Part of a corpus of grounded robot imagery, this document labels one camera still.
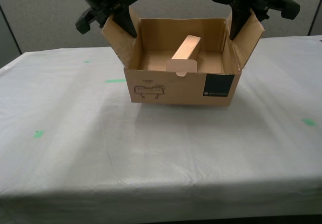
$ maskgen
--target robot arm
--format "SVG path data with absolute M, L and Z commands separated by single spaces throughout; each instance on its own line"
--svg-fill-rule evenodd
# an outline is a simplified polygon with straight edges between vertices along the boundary
M 261 22 L 269 19 L 267 12 L 274 9 L 282 12 L 282 17 L 286 19 L 295 19 L 300 12 L 300 5 L 293 0 L 213 0 L 216 3 L 230 5 L 232 8 L 232 23 L 230 39 L 233 40 L 248 18 L 251 16 L 252 9 Z
M 113 20 L 128 34 L 136 38 L 137 33 L 132 23 L 129 6 L 137 0 L 85 0 L 91 7 L 87 9 L 76 22 L 77 30 L 85 34 L 91 28 L 90 24 L 97 21 L 100 27 L 106 23 L 108 17 L 113 14 Z
M 129 6 L 137 0 L 85 0 L 91 7 L 86 10 L 76 23 L 77 29 L 85 34 L 93 21 L 97 21 L 102 28 L 107 18 L 113 14 L 113 20 L 132 37 L 136 38 L 137 33 L 133 26 Z M 216 3 L 230 5 L 232 8 L 232 24 L 230 39 L 233 40 L 248 18 L 251 16 L 251 9 L 259 21 L 269 19 L 269 9 L 279 10 L 282 17 L 295 19 L 300 11 L 300 5 L 292 0 L 213 0 Z

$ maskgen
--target box flap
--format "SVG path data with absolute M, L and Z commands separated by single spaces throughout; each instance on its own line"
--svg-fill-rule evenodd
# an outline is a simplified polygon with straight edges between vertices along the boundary
M 139 38 L 141 19 L 131 7 L 129 8 L 129 11 Z M 111 44 L 113 50 L 122 61 L 124 67 L 128 68 L 133 58 L 136 39 L 113 21 L 113 15 L 107 19 L 106 24 L 103 27 L 102 34 Z
M 232 14 L 226 22 L 230 34 Z M 264 32 L 263 25 L 252 11 L 251 17 L 245 23 L 239 34 L 232 40 L 232 47 L 240 69 L 243 69 Z

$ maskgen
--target green marker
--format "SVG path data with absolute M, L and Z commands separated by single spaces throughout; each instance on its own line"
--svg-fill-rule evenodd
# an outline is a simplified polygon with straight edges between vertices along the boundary
M 105 83 L 118 83 L 118 82 L 126 82 L 126 79 L 107 80 L 107 81 L 105 81 Z
M 317 123 L 314 122 L 312 119 L 302 119 L 302 122 L 304 122 L 307 126 L 310 126 L 310 127 L 316 127 L 317 126 Z
M 45 131 L 36 131 L 34 138 L 41 138 L 44 135 Z

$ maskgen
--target cardboard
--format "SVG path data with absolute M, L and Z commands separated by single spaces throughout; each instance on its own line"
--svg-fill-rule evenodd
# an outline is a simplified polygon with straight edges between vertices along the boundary
M 131 101 L 138 103 L 228 106 L 264 31 L 254 14 L 233 41 L 231 16 L 141 19 L 132 9 L 130 14 L 136 39 L 112 17 L 102 33 L 124 65 Z M 199 42 L 189 40 L 189 35 Z

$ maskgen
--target printed illustration on box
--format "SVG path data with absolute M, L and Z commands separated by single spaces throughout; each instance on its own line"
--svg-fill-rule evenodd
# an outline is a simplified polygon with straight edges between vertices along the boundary
M 165 87 L 162 85 L 155 85 L 154 87 L 135 86 L 134 92 L 140 94 L 143 99 L 145 95 L 156 95 L 155 98 L 158 99 L 160 95 L 165 94 Z

